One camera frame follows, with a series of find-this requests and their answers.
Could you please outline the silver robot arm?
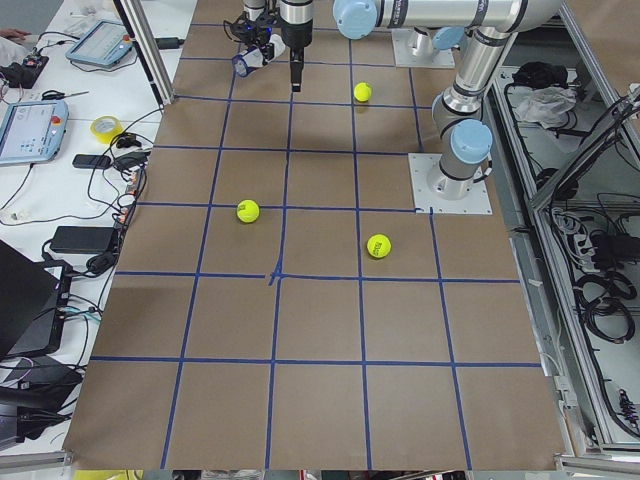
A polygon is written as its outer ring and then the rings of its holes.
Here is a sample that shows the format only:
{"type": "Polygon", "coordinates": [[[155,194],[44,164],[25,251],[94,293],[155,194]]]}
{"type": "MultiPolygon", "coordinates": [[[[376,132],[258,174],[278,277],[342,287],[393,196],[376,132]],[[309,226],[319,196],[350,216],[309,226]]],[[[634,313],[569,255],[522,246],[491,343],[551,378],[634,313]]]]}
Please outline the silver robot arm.
{"type": "Polygon", "coordinates": [[[224,20],[223,28],[230,40],[247,47],[263,47],[269,43],[277,22],[272,1],[245,0],[242,13],[233,21],[224,20]]]}
{"type": "Polygon", "coordinates": [[[479,168],[493,144],[481,120],[486,90],[517,34],[541,26],[561,5],[554,0],[334,2],[333,18],[344,37],[359,40],[387,28],[397,64],[455,69],[452,85],[432,106],[443,153],[426,184],[437,198],[461,200],[484,180],[479,168]]]}

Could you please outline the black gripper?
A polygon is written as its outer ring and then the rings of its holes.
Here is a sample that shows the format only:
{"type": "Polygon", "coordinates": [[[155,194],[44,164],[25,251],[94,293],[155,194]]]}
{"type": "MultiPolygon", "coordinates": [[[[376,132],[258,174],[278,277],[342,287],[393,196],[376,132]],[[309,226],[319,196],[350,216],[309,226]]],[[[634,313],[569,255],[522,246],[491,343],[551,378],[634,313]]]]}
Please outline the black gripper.
{"type": "Polygon", "coordinates": [[[277,17],[269,12],[260,13],[256,19],[243,12],[233,22],[224,20],[223,28],[230,40],[246,46],[265,46],[270,42],[272,29],[277,25],[277,17]]]}
{"type": "Polygon", "coordinates": [[[282,38],[290,48],[289,66],[292,92],[300,92],[305,65],[304,50],[312,41],[313,1],[280,0],[282,38]]]}

